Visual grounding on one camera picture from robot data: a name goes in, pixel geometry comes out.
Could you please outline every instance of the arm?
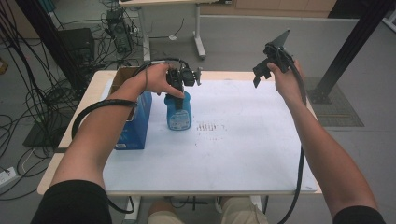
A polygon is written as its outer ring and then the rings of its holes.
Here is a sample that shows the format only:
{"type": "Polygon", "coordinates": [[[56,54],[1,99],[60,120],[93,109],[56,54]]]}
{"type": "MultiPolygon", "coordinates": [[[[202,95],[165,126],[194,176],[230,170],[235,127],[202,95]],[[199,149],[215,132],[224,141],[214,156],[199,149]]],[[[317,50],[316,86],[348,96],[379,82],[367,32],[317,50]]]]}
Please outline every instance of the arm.
{"type": "MultiPolygon", "coordinates": [[[[156,64],[132,77],[107,99],[136,101],[140,93],[146,91],[167,92],[176,97],[184,97],[181,91],[166,82],[168,64],[156,64]]],[[[103,169],[110,152],[117,143],[122,127],[131,108],[127,106],[105,106],[91,112],[84,119],[76,137],[66,150],[51,185],[65,180],[88,180],[105,188],[103,169]]]]}
{"type": "MultiPolygon", "coordinates": [[[[301,71],[298,62],[295,64],[301,71]]],[[[276,89],[290,110],[309,167],[332,217],[353,205],[377,209],[374,195],[355,162],[303,104],[293,73],[289,70],[283,74],[273,63],[268,63],[268,68],[275,75],[276,89]]]]}

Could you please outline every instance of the khaki shorts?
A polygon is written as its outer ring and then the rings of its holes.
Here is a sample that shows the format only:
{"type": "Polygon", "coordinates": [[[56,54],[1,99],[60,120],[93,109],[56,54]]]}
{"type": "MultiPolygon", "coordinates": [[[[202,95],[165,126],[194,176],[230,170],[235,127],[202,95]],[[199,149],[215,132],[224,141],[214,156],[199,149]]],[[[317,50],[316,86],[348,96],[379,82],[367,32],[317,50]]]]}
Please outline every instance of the khaki shorts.
{"type": "MultiPolygon", "coordinates": [[[[254,205],[249,197],[233,197],[222,208],[221,224],[268,224],[265,214],[254,205]]],[[[148,224],[184,224],[176,214],[168,211],[156,212],[148,217],[148,224]]]]}

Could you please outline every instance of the power strip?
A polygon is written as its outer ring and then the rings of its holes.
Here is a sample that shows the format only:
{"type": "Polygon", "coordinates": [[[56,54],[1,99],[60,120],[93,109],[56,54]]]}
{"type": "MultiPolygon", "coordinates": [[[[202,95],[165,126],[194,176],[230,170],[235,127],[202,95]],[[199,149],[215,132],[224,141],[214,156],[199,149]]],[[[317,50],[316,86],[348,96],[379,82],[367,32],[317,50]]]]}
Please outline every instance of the power strip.
{"type": "Polygon", "coordinates": [[[8,172],[0,173],[0,188],[17,178],[14,167],[9,167],[7,170],[8,172]]]}

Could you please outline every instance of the blue box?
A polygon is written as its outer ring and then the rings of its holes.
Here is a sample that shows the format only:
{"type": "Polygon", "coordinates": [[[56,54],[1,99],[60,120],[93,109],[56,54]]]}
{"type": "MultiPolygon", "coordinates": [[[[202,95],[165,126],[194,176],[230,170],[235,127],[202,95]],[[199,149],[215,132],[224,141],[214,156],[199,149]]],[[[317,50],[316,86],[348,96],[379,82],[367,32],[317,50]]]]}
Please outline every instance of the blue box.
{"type": "MultiPolygon", "coordinates": [[[[110,92],[116,91],[122,83],[134,74],[137,67],[122,67],[114,77],[110,92]]],[[[130,117],[126,120],[120,139],[115,145],[116,150],[144,149],[149,126],[151,110],[151,92],[145,91],[137,98],[130,117]]]]}

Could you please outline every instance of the white table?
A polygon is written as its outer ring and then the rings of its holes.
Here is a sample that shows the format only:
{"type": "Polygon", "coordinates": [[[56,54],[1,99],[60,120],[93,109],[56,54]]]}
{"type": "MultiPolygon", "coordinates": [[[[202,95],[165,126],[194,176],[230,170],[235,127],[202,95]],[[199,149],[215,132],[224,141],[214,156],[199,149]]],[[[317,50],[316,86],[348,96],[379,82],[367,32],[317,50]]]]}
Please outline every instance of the white table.
{"type": "Polygon", "coordinates": [[[145,15],[142,7],[144,6],[160,6],[170,4],[195,4],[195,31],[193,32],[195,45],[198,49],[198,55],[204,59],[206,56],[204,45],[201,40],[200,33],[200,3],[211,3],[216,0],[129,0],[122,2],[119,1],[121,7],[135,7],[139,16],[140,29],[143,35],[143,60],[149,62],[151,60],[150,48],[149,48],[149,35],[146,32],[145,27],[145,15]]]}
{"type": "MultiPolygon", "coordinates": [[[[97,72],[78,106],[100,100],[116,71],[97,72]]],[[[253,86],[252,72],[203,72],[191,94],[192,126],[166,126],[163,96],[153,94],[146,148],[114,150],[106,164],[112,196],[270,195],[296,188],[300,142],[290,113],[272,79],[253,86]]],[[[70,123],[59,147],[71,142],[70,123]]],[[[38,186],[50,186],[63,153],[55,153],[38,186]]],[[[302,193],[320,192],[307,165],[302,193]]]]}

